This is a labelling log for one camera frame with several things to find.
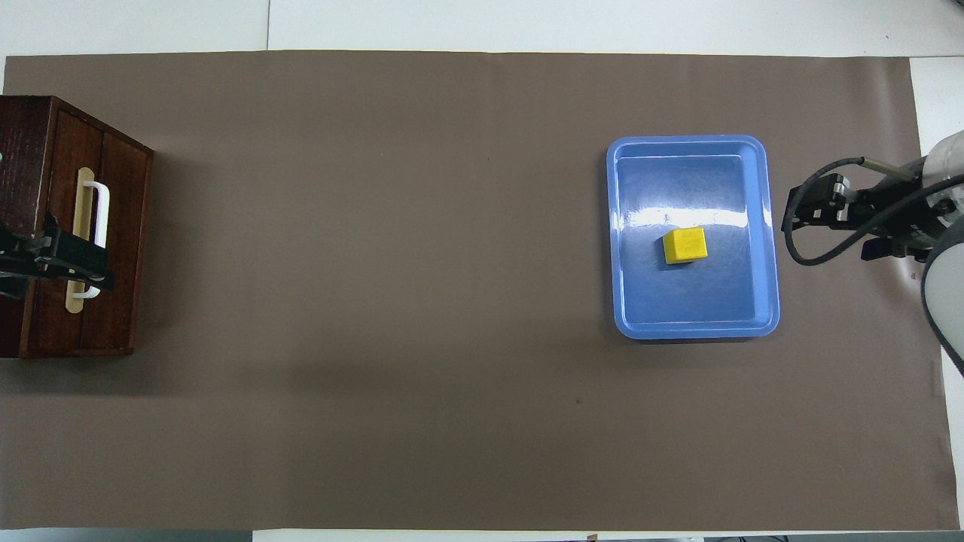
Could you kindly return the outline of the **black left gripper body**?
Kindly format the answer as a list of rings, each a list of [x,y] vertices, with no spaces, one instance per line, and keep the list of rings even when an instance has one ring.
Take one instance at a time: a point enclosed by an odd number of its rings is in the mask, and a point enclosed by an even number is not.
[[[21,251],[20,238],[1,227],[1,294],[24,298],[31,282],[37,281],[39,267],[30,251]]]

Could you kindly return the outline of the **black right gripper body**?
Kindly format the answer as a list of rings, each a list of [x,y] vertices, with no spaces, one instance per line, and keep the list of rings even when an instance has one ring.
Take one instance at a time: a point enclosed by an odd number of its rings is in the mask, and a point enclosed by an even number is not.
[[[918,181],[889,181],[886,178],[873,188],[858,191],[857,199],[850,205],[851,225],[864,225],[919,189]],[[946,200],[930,202],[925,198],[902,207],[882,225],[871,230],[871,238],[863,243],[861,259],[909,256],[914,260],[926,260],[946,230],[944,216]]]

